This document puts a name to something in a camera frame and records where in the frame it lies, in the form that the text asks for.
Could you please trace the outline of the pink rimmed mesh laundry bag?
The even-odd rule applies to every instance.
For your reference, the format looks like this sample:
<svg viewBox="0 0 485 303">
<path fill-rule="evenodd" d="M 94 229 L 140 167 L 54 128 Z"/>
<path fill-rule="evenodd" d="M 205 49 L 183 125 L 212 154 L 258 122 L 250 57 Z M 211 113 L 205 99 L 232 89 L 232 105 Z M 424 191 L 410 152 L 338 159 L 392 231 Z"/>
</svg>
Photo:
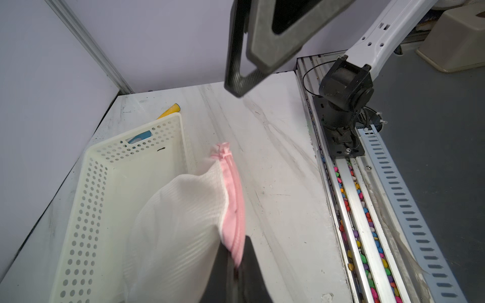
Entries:
<svg viewBox="0 0 485 303">
<path fill-rule="evenodd" d="M 198 302 L 219 246 L 241 264 L 245 200 L 230 145 L 220 143 L 194 174 L 158 190 L 136 217 L 124 263 L 126 302 Z"/>
</svg>

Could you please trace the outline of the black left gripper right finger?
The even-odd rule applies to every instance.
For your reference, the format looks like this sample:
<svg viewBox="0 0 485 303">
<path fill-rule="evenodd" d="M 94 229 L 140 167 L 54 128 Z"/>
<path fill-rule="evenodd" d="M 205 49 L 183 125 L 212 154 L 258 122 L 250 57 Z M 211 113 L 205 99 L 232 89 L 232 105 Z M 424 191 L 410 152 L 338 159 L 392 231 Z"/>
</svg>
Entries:
<svg viewBox="0 0 485 303">
<path fill-rule="evenodd" d="M 273 302 L 265 285 L 253 243 L 249 236 L 245 237 L 243 257 L 237 269 L 237 276 L 238 302 Z"/>
</svg>

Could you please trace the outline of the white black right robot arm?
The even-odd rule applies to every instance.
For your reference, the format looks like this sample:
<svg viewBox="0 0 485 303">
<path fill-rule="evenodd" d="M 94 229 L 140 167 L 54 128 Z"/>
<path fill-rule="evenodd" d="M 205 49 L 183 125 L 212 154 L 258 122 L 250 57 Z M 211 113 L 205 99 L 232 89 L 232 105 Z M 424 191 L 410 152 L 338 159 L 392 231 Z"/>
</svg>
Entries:
<svg viewBox="0 0 485 303">
<path fill-rule="evenodd" d="M 292 59 L 350 1 L 235 1 L 231 9 L 225 89 L 243 97 Z M 325 75 L 320 95 L 330 104 L 324 121 L 343 128 L 370 100 L 373 81 L 433 1 L 391 1 L 366 33 Z"/>
</svg>

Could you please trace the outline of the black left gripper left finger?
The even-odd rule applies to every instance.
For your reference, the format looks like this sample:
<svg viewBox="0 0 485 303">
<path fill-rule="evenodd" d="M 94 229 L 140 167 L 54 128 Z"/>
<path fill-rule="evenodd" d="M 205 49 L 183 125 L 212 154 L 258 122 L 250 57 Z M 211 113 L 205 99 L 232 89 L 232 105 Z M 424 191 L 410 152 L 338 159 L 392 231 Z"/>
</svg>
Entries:
<svg viewBox="0 0 485 303">
<path fill-rule="evenodd" d="M 220 243 L 200 303 L 236 302 L 235 266 L 230 251 Z"/>
</svg>

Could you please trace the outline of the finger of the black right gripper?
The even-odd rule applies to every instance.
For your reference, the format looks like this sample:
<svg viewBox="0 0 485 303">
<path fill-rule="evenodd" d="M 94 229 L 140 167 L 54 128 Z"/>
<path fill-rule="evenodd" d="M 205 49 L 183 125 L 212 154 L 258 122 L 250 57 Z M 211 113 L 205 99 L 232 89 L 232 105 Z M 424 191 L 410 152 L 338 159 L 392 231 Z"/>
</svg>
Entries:
<svg viewBox="0 0 485 303">
<path fill-rule="evenodd" d="M 234 1 L 224 88 L 243 97 L 273 72 L 273 2 Z"/>
<path fill-rule="evenodd" d="M 252 1 L 246 57 L 260 71 L 280 68 L 352 1 Z"/>
</svg>

